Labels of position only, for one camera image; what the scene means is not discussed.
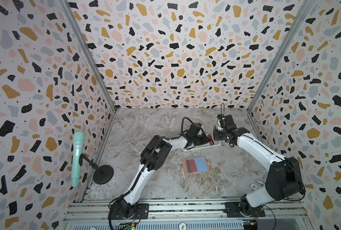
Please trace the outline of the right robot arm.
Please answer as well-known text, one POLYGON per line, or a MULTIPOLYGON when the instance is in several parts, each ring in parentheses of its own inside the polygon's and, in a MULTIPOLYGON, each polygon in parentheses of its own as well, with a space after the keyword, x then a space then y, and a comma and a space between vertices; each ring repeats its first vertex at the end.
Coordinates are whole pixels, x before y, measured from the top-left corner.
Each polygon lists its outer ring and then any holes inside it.
POLYGON ((271 202, 286 199, 294 194, 306 193, 300 164, 294 157, 284 157, 260 142, 244 127, 237 127, 231 115, 217 116, 215 140, 238 146, 253 156, 268 172, 264 185, 241 197, 239 208, 245 215, 271 202))

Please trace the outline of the tan leather card holder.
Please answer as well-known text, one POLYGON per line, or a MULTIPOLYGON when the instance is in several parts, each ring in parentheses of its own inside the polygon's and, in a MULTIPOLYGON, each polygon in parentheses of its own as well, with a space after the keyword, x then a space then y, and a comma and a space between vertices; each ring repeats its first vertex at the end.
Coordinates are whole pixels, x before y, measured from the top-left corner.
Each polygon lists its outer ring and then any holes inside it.
POLYGON ((197 158, 192 158, 192 159, 186 159, 182 160, 182 165, 183 165, 183 172, 185 176, 192 175, 192 174, 200 174, 200 173, 205 173, 210 171, 209 163, 206 159, 206 157, 197 157, 197 158), (197 169, 197 172, 187 174, 186 171, 186 160, 194 160, 195 161, 195 166, 197 169))

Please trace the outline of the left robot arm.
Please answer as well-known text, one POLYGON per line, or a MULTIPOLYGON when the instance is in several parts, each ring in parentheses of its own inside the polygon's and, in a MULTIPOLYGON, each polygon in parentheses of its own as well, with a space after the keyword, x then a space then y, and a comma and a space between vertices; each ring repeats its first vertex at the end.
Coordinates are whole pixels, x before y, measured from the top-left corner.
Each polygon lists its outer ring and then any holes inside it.
POLYGON ((163 166, 171 151, 191 150, 211 143, 211 135, 204 132, 200 123, 192 123, 188 130, 173 138, 155 135, 141 153, 139 168, 130 186, 111 203, 108 219, 132 217, 145 185, 152 174, 163 166))

